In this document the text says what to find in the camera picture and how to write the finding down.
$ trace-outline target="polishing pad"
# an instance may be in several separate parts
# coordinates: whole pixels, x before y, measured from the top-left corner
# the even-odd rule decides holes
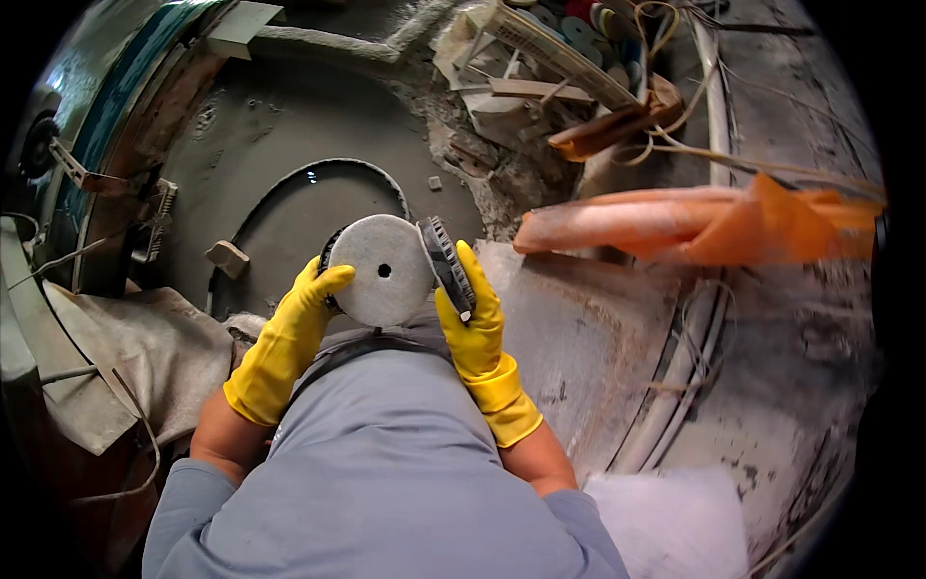
[[[357,276],[333,296],[345,314],[374,327],[408,320],[428,300],[434,274],[418,228],[395,215],[371,215],[332,236],[319,270],[351,265]]]

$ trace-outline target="small stone block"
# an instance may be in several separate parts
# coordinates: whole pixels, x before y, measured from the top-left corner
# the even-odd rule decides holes
[[[241,277],[251,262],[251,258],[227,241],[216,242],[206,252],[206,257],[233,280]]]

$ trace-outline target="yellow rubber glove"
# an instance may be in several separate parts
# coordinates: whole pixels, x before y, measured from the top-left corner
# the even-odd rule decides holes
[[[354,279],[354,268],[319,272],[319,257],[308,262],[261,330],[257,343],[224,385],[225,398],[239,414],[262,426],[280,422],[295,381],[319,352],[333,312],[325,297]]]
[[[463,323],[444,289],[434,299],[441,329],[463,384],[489,423],[495,442],[510,447],[540,426],[544,416],[521,389],[518,363],[502,351],[505,314],[465,241],[457,242],[460,263],[476,294],[476,309]]]

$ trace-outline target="gray shirt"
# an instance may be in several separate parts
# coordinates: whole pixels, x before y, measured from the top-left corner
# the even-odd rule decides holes
[[[438,356],[386,350],[331,371],[287,412],[236,491],[181,459],[142,576],[627,577],[594,501],[540,498]]]

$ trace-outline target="orange cloth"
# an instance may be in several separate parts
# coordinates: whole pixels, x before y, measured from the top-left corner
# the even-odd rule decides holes
[[[714,266],[870,258],[882,207],[833,190],[789,192],[759,173],[745,190],[632,191],[541,208],[524,215],[513,246],[613,245],[645,261]]]

